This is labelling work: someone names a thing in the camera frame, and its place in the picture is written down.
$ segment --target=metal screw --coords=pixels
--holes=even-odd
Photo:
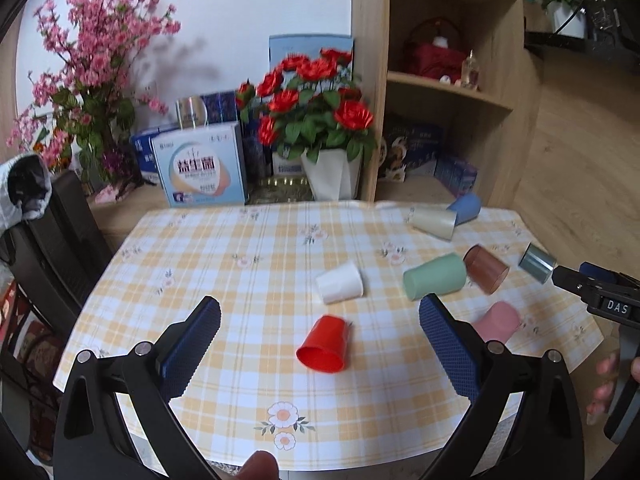
[[[91,359],[91,352],[89,350],[82,350],[79,354],[78,354],[78,362],[79,363],[85,363],[87,362],[89,359]]]
[[[562,361],[562,354],[558,350],[549,350],[546,356],[555,363],[559,363]]]
[[[151,343],[149,341],[138,343],[133,351],[137,355],[147,355],[149,352],[151,352]]]
[[[500,355],[504,352],[504,345],[500,341],[489,341],[486,347],[489,352],[495,355]]]

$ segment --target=white flower pot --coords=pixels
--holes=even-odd
[[[306,158],[306,153],[301,158],[316,201],[352,200],[356,197],[362,152],[351,162],[347,161],[345,150],[320,150],[315,164]]]
[[[546,8],[546,14],[551,19],[554,32],[564,25],[574,10],[566,3],[551,2]],[[559,32],[561,36],[572,36],[574,38],[584,38],[586,32],[586,22],[584,13],[580,10],[566,27]]]

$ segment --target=red basket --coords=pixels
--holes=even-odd
[[[433,36],[444,36],[449,40],[450,46],[462,48],[443,48],[436,46],[431,41],[417,41],[415,38],[425,26],[433,28]],[[450,28],[454,35],[446,34],[442,31],[443,26]],[[455,83],[462,77],[462,63],[468,54],[463,47],[463,38],[459,28],[447,18],[443,16],[438,18],[430,18],[419,23],[409,34],[408,39],[404,43],[404,53],[402,61],[402,69],[408,74],[428,77],[430,79],[441,79],[443,76],[449,76],[451,83]]]

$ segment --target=gold tray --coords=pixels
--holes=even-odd
[[[249,204],[311,202],[314,199],[304,176],[272,176],[255,184],[249,192]]]

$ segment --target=tablecloth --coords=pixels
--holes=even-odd
[[[82,349],[125,354],[209,295],[220,302],[222,326],[185,394],[170,404],[204,457],[237,465],[266,449],[284,470],[341,469],[438,449],[468,408],[418,324],[418,302],[402,290],[407,269],[481,243],[510,273],[491,297],[470,280],[442,297],[453,316],[473,322],[495,301],[509,301],[523,320],[510,350],[559,349],[569,370],[602,341],[578,298],[518,268],[537,241],[517,213],[484,208],[449,243],[413,230],[412,211],[342,202],[151,212],[87,301],[54,382],[64,388]],[[347,260],[359,266],[366,293],[325,306],[314,277]],[[353,322],[349,366],[335,375],[295,357],[327,313]],[[126,397],[121,405],[130,430],[144,436]]]

